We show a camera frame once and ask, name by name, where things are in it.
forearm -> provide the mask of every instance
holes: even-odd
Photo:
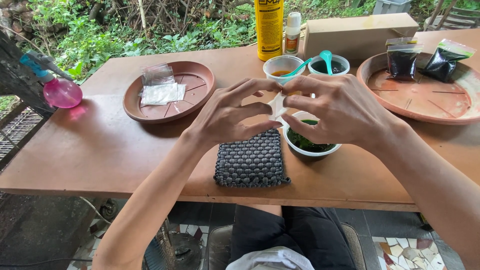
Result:
[[[480,265],[480,186],[429,147],[407,124],[371,152],[400,181],[438,234],[462,257]]]
[[[180,136],[105,233],[95,254],[95,269],[140,269],[146,247],[207,150],[189,133]]]

cardboard box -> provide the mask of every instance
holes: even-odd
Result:
[[[318,55],[322,50],[361,63],[371,56],[386,52],[389,38],[413,37],[419,25],[407,13],[330,18],[307,21],[305,59]]]

clay saucer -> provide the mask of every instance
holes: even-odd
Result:
[[[123,109],[130,118],[141,123],[165,123],[183,117],[204,105],[215,90],[215,75],[206,66],[190,61],[171,62],[175,81],[186,85],[183,100],[167,105],[140,105],[138,93],[142,78],[138,77],[123,96]]]
[[[386,109],[418,121],[463,125],[480,122],[480,73],[457,63],[450,83],[419,74],[430,57],[417,56],[417,82],[386,80],[386,53],[370,57],[360,65],[357,78]]]

black shorts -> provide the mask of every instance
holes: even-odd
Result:
[[[230,261],[276,246],[304,255],[315,270],[354,270],[345,233],[329,208],[282,206],[283,217],[237,205]]]

gray plastic crate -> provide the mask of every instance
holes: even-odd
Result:
[[[404,13],[410,11],[410,2],[413,0],[377,0],[373,15],[390,14],[390,13]]]

